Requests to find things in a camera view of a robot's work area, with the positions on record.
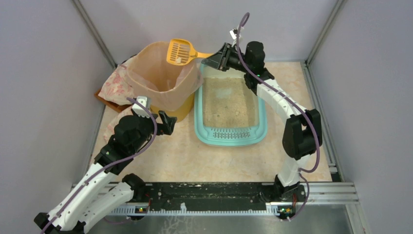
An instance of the trash bag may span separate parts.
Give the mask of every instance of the trash bag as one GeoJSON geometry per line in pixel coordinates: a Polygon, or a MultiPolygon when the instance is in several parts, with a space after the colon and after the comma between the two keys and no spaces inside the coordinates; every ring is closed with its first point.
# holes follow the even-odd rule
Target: trash bag
{"type": "Polygon", "coordinates": [[[168,42],[155,42],[132,58],[126,82],[136,96],[147,96],[152,105],[175,111],[202,85],[195,61],[176,66],[166,61],[168,42]]]}

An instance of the litter scoop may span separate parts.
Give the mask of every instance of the litter scoop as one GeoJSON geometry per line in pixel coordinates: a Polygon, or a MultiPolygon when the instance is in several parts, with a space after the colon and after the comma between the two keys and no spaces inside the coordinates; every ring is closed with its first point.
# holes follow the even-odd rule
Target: litter scoop
{"type": "Polygon", "coordinates": [[[187,65],[193,59],[196,58],[208,58],[213,54],[201,53],[196,51],[191,42],[184,39],[172,39],[170,40],[167,62],[173,65],[183,66],[187,65]]]}

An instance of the gray wall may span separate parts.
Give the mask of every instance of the gray wall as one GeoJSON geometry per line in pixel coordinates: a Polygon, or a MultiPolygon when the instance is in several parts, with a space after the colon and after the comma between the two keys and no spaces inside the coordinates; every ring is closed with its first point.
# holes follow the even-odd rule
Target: gray wall
{"type": "Polygon", "coordinates": [[[155,41],[183,38],[214,53],[245,12],[246,43],[264,43],[267,60],[306,59],[336,0],[85,0],[118,63],[155,41]]]}
{"type": "Polygon", "coordinates": [[[1,233],[38,233],[82,176],[110,72],[70,1],[0,1],[1,233]]]}
{"type": "Polygon", "coordinates": [[[311,68],[374,234],[413,230],[413,1],[348,1],[311,68]]]}

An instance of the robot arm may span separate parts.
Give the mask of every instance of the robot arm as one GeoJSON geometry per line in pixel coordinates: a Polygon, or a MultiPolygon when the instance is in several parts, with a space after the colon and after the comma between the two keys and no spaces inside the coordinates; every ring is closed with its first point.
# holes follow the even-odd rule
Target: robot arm
{"type": "MultiPolygon", "coordinates": [[[[147,97],[138,97],[137,101],[147,108],[150,106],[150,99],[147,97]]],[[[105,166],[139,152],[142,145],[154,134],[171,135],[177,121],[176,117],[168,117],[165,112],[159,111],[162,124],[157,124],[155,133],[148,113],[137,104],[132,106],[132,112],[132,116],[120,119],[108,144],[100,150],[94,164],[66,198],[49,213],[39,213],[36,216],[35,223],[41,229],[48,225],[45,233],[87,233],[94,224],[119,205],[132,198],[142,200],[145,183],[134,174],[125,176],[109,193],[96,199],[99,191],[119,175],[133,159],[102,170],[105,166]]]]}
{"type": "MultiPolygon", "coordinates": [[[[285,97],[289,95],[282,90],[274,76],[264,67],[265,53],[263,51],[263,44],[258,41],[248,43],[245,54],[241,54],[241,56],[254,74],[279,92],[276,93],[252,77],[241,64],[235,47],[229,43],[225,43],[214,55],[203,59],[202,63],[221,71],[233,68],[244,72],[244,80],[247,87],[268,103],[281,117],[285,124],[282,145],[288,157],[286,157],[280,173],[275,177],[274,191],[281,199],[288,199],[300,183],[298,168],[304,167],[311,155],[316,152],[315,140],[300,111],[285,100],[285,97]]],[[[316,109],[307,110],[295,101],[293,102],[312,121],[321,146],[321,117],[319,112],[316,109]]]]}

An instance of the floor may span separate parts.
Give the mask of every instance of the floor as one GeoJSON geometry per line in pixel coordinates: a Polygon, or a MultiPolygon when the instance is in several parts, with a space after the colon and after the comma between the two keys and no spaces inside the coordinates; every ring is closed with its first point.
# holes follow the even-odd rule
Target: floor
{"type": "MultiPolygon", "coordinates": [[[[279,85],[302,106],[311,108],[304,76],[299,62],[266,63],[279,85]]],[[[284,126],[270,106],[266,105],[268,133],[259,143],[225,148],[202,143],[194,132],[193,110],[175,125],[171,136],[157,136],[146,152],[135,158],[116,179],[135,173],[146,182],[272,182],[280,171],[286,154],[282,147],[284,126]]],[[[121,116],[131,114],[127,109],[121,116]]],[[[106,108],[93,155],[106,144],[104,133],[108,124],[120,116],[106,108]]],[[[312,168],[315,156],[307,168],[312,168]]],[[[309,181],[331,181],[326,156],[321,147],[321,160],[314,173],[303,173],[309,181]]]]}

